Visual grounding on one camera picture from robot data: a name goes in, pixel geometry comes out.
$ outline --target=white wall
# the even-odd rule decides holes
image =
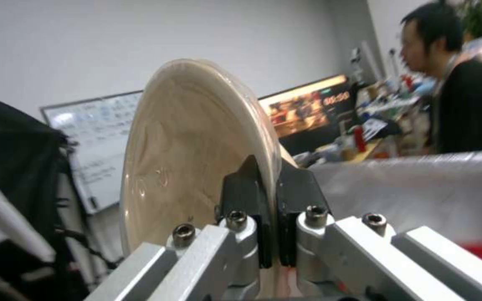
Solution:
[[[142,89],[210,59],[263,96],[341,71],[326,0],[0,0],[0,101],[38,108]]]
[[[395,48],[397,57],[401,50],[401,20],[415,8],[429,2],[428,0],[367,0],[373,27],[377,33],[379,49],[386,74],[393,74],[390,64],[390,49]],[[398,57],[400,72],[404,67]]]
[[[333,0],[331,2],[333,28],[336,28],[336,36],[340,53],[342,54],[342,69],[347,74],[352,74],[350,63],[351,50],[360,47],[360,65],[364,70],[364,80],[372,82],[375,76],[369,67],[367,57],[362,49],[362,41],[366,41],[375,58],[375,63],[380,72],[382,60],[379,53],[379,45],[375,37],[375,30],[369,13],[366,0]]]

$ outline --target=black shirt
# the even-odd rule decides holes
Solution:
[[[482,63],[457,65],[439,101],[438,152],[482,151]]]

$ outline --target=paper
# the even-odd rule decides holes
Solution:
[[[362,128],[364,128],[364,141],[369,141],[371,138],[375,137],[375,135],[387,125],[386,122],[374,118],[364,122],[362,125]]]

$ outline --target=red bottle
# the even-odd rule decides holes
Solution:
[[[358,152],[363,153],[366,151],[366,141],[364,140],[364,129],[361,125],[354,127],[354,142],[356,142],[356,148]]]

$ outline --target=whiteboard writing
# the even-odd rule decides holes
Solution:
[[[77,142],[71,159],[76,187],[89,214],[119,202],[124,153],[142,92],[43,109],[46,121]]]

